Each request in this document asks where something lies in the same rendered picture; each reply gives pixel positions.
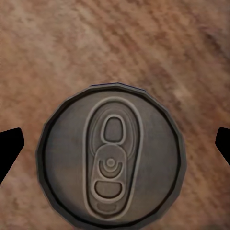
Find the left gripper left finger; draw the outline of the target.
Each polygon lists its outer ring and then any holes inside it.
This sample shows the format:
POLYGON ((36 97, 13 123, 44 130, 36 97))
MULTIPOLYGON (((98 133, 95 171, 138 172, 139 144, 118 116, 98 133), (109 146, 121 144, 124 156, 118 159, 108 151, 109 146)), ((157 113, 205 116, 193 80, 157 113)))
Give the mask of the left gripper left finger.
POLYGON ((22 130, 18 127, 0 133, 0 184, 24 146, 22 130))

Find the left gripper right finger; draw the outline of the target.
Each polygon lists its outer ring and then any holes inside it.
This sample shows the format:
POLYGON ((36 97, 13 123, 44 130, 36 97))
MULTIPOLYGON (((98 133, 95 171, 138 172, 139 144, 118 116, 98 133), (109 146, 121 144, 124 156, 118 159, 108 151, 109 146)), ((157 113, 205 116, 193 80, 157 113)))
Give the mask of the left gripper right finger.
POLYGON ((230 165, 230 129, 220 127, 217 132, 215 144, 230 165))

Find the can of soda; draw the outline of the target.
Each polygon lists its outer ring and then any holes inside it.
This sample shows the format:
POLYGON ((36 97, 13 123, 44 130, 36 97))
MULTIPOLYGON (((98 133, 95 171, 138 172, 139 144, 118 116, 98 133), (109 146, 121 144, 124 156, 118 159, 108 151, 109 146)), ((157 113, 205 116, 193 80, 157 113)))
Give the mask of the can of soda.
POLYGON ((91 85, 44 123, 37 182, 76 230, 144 230, 178 198, 187 168, 184 137, 147 91, 91 85))

